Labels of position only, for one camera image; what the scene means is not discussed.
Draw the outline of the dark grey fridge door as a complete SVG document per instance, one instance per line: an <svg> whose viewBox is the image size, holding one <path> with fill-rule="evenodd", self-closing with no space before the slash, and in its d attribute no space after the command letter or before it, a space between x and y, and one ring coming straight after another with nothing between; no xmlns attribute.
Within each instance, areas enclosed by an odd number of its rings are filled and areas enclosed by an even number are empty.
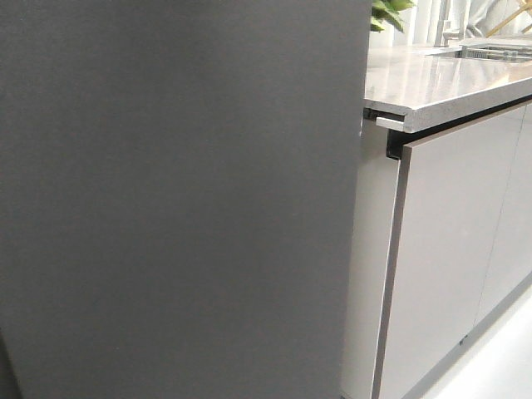
<svg viewBox="0 0 532 399"><path fill-rule="evenodd" d="M24 398L337 398L368 1L4 1Z"/></svg>

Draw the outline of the grey cabinet door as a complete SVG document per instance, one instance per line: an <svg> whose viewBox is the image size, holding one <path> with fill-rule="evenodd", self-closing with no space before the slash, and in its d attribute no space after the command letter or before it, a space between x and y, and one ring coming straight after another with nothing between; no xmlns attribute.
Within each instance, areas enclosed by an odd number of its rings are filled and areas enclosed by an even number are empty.
<svg viewBox="0 0 532 399"><path fill-rule="evenodd" d="M380 397L405 396L473 328L524 117L516 107L404 147Z"/></svg>
<svg viewBox="0 0 532 399"><path fill-rule="evenodd" d="M515 158L490 255L477 320L531 274L531 105L525 107Z"/></svg>

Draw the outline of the white cabinet side panel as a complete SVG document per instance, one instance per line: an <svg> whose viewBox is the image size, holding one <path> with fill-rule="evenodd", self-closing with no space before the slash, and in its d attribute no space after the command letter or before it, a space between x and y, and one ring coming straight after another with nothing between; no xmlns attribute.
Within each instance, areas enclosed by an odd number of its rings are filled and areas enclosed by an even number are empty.
<svg viewBox="0 0 532 399"><path fill-rule="evenodd" d="M362 123L340 382L345 398L372 396L399 171L387 157L387 136L374 121Z"/></svg>

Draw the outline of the grey stone countertop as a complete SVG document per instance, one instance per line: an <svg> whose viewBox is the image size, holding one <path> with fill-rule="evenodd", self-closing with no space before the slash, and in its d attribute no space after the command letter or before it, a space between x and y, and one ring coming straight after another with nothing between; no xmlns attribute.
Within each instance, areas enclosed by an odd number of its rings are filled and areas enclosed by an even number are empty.
<svg viewBox="0 0 532 399"><path fill-rule="evenodd" d="M383 47L367 58L364 116L415 133L531 95L530 62L453 58L451 47Z"/></svg>

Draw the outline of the green plant leaves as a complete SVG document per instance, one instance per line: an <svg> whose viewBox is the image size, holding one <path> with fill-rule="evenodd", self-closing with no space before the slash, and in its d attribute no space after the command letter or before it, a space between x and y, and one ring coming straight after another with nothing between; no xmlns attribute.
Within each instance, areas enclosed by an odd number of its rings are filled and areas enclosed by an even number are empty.
<svg viewBox="0 0 532 399"><path fill-rule="evenodd" d="M400 12L414 8L411 0L372 0L371 31L382 32L389 24L400 33L404 33L404 20Z"/></svg>

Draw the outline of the steel kitchen faucet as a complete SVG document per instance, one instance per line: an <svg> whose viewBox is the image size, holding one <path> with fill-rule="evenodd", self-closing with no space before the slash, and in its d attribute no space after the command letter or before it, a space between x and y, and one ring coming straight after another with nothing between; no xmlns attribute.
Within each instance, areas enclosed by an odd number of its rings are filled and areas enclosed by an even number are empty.
<svg viewBox="0 0 532 399"><path fill-rule="evenodd" d="M448 19L450 15L452 1L441 0L436 24L436 35L434 40L434 47L447 47L450 40L462 40L463 31L458 29L451 29L451 21Z"/></svg>

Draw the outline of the steel sink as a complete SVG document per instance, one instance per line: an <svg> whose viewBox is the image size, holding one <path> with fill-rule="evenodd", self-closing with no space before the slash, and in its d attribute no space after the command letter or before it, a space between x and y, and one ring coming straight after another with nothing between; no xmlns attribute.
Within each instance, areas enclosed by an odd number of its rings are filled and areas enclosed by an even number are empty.
<svg viewBox="0 0 532 399"><path fill-rule="evenodd" d="M506 63L530 62L531 35L467 39L448 47L434 48L426 56Z"/></svg>

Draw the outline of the wooden rack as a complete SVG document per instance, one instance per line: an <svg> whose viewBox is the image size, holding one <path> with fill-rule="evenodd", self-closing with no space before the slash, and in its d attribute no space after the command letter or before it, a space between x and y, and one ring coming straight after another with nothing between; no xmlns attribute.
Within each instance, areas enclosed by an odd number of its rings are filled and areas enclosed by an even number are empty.
<svg viewBox="0 0 532 399"><path fill-rule="evenodd" d="M507 18L505 18L502 22L495 25L491 30L489 30L485 36L486 37L492 37L494 34L496 34L500 29L508 25L510 22L512 22L514 19L516 19L521 13L523 12L529 12L531 9L531 4L526 3L523 7L519 7L515 12L512 12Z"/></svg>

